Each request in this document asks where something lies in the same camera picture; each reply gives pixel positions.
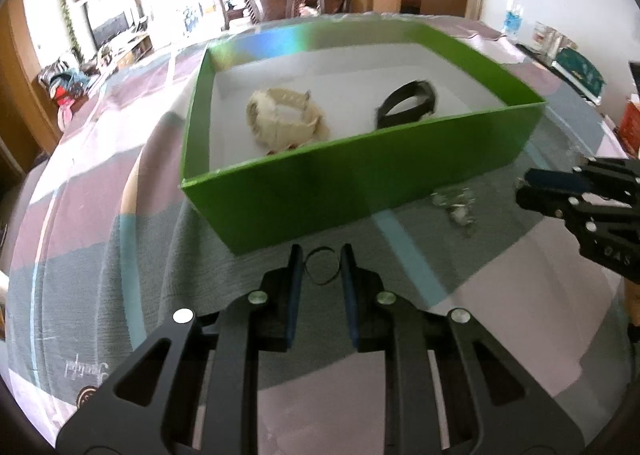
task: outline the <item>red object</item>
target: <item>red object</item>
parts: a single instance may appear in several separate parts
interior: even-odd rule
[[[640,106],[632,101],[626,104],[618,135],[625,148],[630,148],[627,151],[637,157],[640,149]]]
[[[62,86],[56,86],[56,93],[52,99],[58,106],[62,106],[71,99],[71,97],[69,97],[69,93]]]

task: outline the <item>blue bottle label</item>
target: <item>blue bottle label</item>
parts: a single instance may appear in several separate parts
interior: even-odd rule
[[[522,25],[522,17],[514,14],[513,12],[508,12],[504,18],[504,31],[510,32],[512,34],[516,34],[520,30],[520,26]]]

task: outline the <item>green plant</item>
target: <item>green plant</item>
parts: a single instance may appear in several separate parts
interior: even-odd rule
[[[65,20],[66,32],[69,36],[69,41],[71,41],[71,48],[75,51],[76,55],[80,57],[81,61],[83,60],[82,51],[80,50],[80,44],[78,43],[78,39],[76,38],[76,32],[74,31],[74,26],[71,21],[71,15],[69,14],[69,6],[66,3],[66,0],[58,0],[60,2],[60,10],[62,11],[62,18]]]

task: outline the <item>black rubber band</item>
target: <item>black rubber band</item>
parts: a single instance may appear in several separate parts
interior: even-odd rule
[[[417,97],[422,102],[418,106],[408,108],[397,114],[387,115],[393,107],[401,101],[411,97]],[[376,128],[390,128],[398,124],[406,124],[408,122],[416,122],[426,114],[433,114],[436,107],[436,93],[428,81],[412,81],[401,86],[395,92],[391,93],[385,102],[376,112]]]
[[[331,253],[334,254],[335,261],[336,261],[336,264],[337,264],[338,268],[335,271],[335,273],[331,276],[331,278],[329,278],[327,280],[324,280],[324,281],[321,281],[321,282],[317,282],[317,281],[314,280],[314,277],[311,275],[311,273],[309,272],[308,268],[306,268],[306,262],[308,262],[309,258],[311,258],[313,255],[321,253],[322,251],[330,251]],[[318,285],[319,287],[322,287],[322,285],[328,285],[332,281],[334,281],[336,278],[338,278],[338,275],[340,274],[340,257],[338,256],[338,253],[335,252],[335,249],[333,247],[329,247],[328,245],[321,245],[320,247],[316,247],[315,249],[310,251],[308,253],[308,255],[306,255],[306,258],[305,258],[305,272],[307,273],[309,279],[311,280],[311,283],[313,283],[314,285]]]

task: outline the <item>television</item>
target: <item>television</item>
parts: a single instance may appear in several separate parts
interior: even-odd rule
[[[88,0],[84,4],[97,49],[131,27],[125,14],[125,9],[128,8],[123,0]]]

